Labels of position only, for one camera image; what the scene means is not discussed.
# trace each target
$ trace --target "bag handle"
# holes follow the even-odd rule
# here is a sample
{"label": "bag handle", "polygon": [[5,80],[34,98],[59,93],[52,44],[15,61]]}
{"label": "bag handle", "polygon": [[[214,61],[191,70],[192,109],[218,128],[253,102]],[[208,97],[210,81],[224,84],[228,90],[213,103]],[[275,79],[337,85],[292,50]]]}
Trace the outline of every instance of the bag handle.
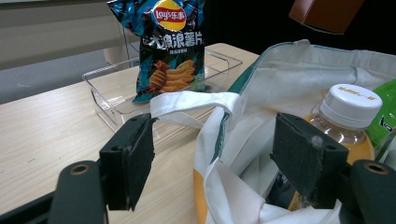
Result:
{"label": "bag handle", "polygon": [[230,114],[230,125],[233,127],[242,116],[245,102],[234,92],[175,91],[152,98],[150,113],[160,122],[201,129],[204,124],[185,112],[211,106],[221,107]]}

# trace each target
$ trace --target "lay's logo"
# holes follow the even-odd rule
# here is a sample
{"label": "lay's logo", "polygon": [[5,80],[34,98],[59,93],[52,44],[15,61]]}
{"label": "lay's logo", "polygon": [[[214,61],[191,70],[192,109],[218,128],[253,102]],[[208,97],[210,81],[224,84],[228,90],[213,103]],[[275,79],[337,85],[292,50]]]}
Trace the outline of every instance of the lay's logo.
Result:
{"label": "lay's logo", "polygon": [[186,12],[172,0],[159,1],[153,9],[155,20],[165,29],[179,31],[186,25]]}

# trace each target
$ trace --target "bottle neck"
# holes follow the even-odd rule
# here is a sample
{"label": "bottle neck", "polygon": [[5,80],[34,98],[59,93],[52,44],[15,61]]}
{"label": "bottle neck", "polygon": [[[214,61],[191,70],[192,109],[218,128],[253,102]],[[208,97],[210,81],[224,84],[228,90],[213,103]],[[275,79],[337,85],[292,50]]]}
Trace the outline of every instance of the bottle neck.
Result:
{"label": "bottle neck", "polygon": [[352,129],[334,123],[320,112],[312,114],[307,120],[315,127],[343,145],[358,145],[366,140],[364,129]]}

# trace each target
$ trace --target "transparent acrylic basket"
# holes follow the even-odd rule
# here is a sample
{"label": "transparent acrylic basket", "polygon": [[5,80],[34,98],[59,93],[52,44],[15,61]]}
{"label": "transparent acrylic basket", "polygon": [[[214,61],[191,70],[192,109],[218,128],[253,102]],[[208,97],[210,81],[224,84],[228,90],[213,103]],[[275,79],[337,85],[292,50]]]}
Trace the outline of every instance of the transparent acrylic basket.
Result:
{"label": "transparent acrylic basket", "polygon": [[[132,103],[136,96],[138,62],[139,59],[135,58],[91,71],[82,76],[89,85],[96,113],[114,132],[128,119],[149,113],[149,102]],[[197,85],[205,85],[206,92],[227,91],[239,77],[241,64],[240,60],[206,49],[205,78]],[[203,121],[210,110],[211,108],[200,109],[189,114]],[[157,125],[155,130],[157,134],[164,135],[175,130],[175,127],[171,126],[158,127]]]}

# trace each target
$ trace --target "green package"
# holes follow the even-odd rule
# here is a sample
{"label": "green package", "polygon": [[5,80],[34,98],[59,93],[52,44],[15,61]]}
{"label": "green package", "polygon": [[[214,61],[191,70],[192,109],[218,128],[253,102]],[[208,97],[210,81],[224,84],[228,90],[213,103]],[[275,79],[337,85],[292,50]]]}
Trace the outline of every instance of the green package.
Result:
{"label": "green package", "polygon": [[375,148],[375,160],[382,161],[396,133],[392,132],[396,126],[396,79],[377,87],[374,92],[383,104],[366,132]]}

